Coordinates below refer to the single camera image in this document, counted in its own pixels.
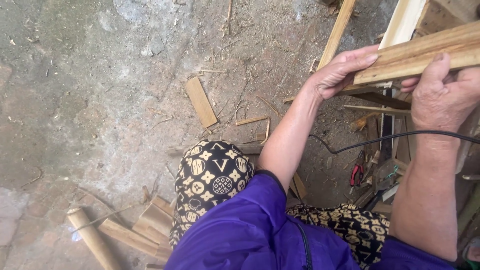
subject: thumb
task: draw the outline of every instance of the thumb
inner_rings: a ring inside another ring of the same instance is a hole
[[[341,75],[346,76],[349,73],[368,68],[375,63],[377,59],[378,54],[374,53],[365,57],[358,57],[354,60],[343,62],[339,72],[342,73]]]
[[[450,55],[439,53],[435,55],[432,62],[423,70],[419,84],[431,84],[442,82],[450,71]]]

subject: person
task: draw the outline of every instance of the person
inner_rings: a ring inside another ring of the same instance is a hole
[[[343,204],[297,205],[286,192],[321,104],[372,65],[378,46],[345,51],[303,85],[256,166],[226,141],[201,141],[183,156],[166,270],[453,269],[455,164],[459,139],[417,135],[417,152],[393,202],[391,220]],[[413,92],[418,130],[456,132],[480,100],[480,69],[449,73],[436,55]]]

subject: black patterned pants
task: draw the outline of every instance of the black patterned pants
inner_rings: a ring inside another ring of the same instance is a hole
[[[170,232],[175,248],[185,232],[201,216],[245,189],[255,166],[235,145],[226,141],[200,141],[179,165],[175,181],[177,204]],[[287,210],[305,224],[323,226],[348,243],[361,269],[380,260],[389,221],[382,215],[342,204],[331,209],[296,205]]]

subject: pliers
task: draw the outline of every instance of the pliers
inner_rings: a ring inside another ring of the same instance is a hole
[[[353,167],[352,171],[352,176],[350,178],[350,186],[352,187],[350,189],[350,194],[353,192],[353,188],[355,187],[355,176],[357,173],[359,174],[358,180],[357,180],[357,186],[360,186],[361,181],[363,180],[363,159],[365,158],[365,152],[363,150],[360,151],[360,154],[357,158],[357,162],[355,163],[355,166]]]

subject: dirt floor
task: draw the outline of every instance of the dirt floor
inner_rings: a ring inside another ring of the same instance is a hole
[[[5,0],[0,3],[0,269],[101,269],[70,233],[66,211],[85,207],[90,219],[115,209],[131,226],[143,211],[142,186],[174,198],[179,158],[166,150],[198,141],[204,129],[184,84],[200,80],[218,114],[208,139],[249,142],[266,122],[235,126],[239,117],[279,118],[320,58],[336,19],[313,0],[234,0],[231,34],[223,0]],[[373,44],[386,30],[396,0],[357,0],[339,51]],[[312,133],[331,147],[364,140],[349,122],[361,116],[327,101]],[[357,150],[333,156],[309,141],[299,174],[308,203],[332,207],[348,195]],[[124,269],[155,259],[105,237]]]

